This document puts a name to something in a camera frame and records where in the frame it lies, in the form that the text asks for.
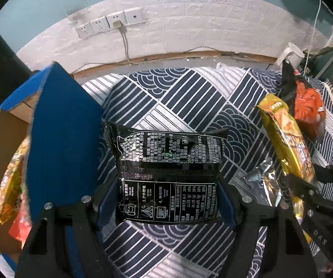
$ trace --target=white kettle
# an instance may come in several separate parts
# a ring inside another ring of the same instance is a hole
[[[282,62],[285,58],[288,58],[293,68],[296,68],[304,59],[304,53],[297,45],[288,43],[288,47],[277,58],[274,67],[282,68]]]

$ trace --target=cardboard box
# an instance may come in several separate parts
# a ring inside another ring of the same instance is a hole
[[[19,144],[31,137],[25,172],[33,222],[46,202],[61,206],[94,193],[102,112],[58,63],[31,77],[0,106],[0,182]],[[8,234],[12,223],[0,224],[0,252],[8,255],[21,251]]]
[[[0,183],[13,154],[27,135],[33,102],[44,73],[45,70],[28,79],[0,106]],[[8,220],[4,225],[0,224],[0,252],[8,255],[21,251],[21,243],[8,234],[12,223],[13,220]]]

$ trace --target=black metal bracket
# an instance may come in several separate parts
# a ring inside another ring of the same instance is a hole
[[[316,187],[292,174],[285,176],[285,183],[304,201],[301,228],[333,262],[333,201],[326,200]]]
[[[261,226],[267,226],[267,236],[258,277],[317,278],[311,251],[291,208],[259,205],[250,197],[241,197],[236,187],[224,187],[230,198],[236,198],[234,208],[236,213],[240,209],[242,224],[219,278],[247,277]]]
[[[112,177],[97,188],[93,197],[85,196],[76,204],[45,206],[25,243],[16,278],[73,277],[66,226],[74,230],[85,277],[118,277],[118,270],[104,252],[96,233],[101,224],[108,222],[115,208],[117,181],[116,176]],[[218,189],[222,218],[237,230],[219,278],[246,277],[261,226],[268,228],[259,277],[317,277],[311,251],[292,209],[259,205],[248,196],[242,197],[234,186],[224,181],[218,181]]]

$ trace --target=yellow snack bag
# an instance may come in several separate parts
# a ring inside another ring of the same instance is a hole
[[[258,108],[284,174],[294,174],[316,185],[311,156],[297,122],[288,113],[287,104],[275,95],[268,94]]]
[[[17,215],[21,205],[21,177],[25,154],[30,145],[26,137],[19,145],[7,166],[0,183],[0,223],[4,224]]]

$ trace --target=snack package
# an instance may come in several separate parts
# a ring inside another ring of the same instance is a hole
[[[244,180],[254,191],[258,203],[277,206],[282,198],[282,194],[272,163],[271,158],[266,158],[244,176]]]
[[[273,94],[267,94],[258,108],[284,174],[294,174],[316,185],[311,156],[286,103]]]
[[[105,122],[120,179],[116,220],[184,224],[217,218],[217,187],[227,129],[179,133]]]
[[[30,145],[26,137],[13,155],[0,183],[0,223],[17,215],[21,204],[21,176],[25,154]]]
[[[297,69],[293,69],[288,60],[284,60],[282,66],[281,98],[300,129],[321,143],[325,135],[326,113],[320,93]]]
[[[30,233],[32,228],[32,223],[30,219],[30,211],[29,211],[29,202],[27,198],[27,189],[26,185],[23,182],[21,185],[22,194],[21,194],[21,207],[17,214],[16,219],[14,220],[11,228],[9,229],[8,233],[18,241],[22,242],[22,248],[25,244],[27,236]]]

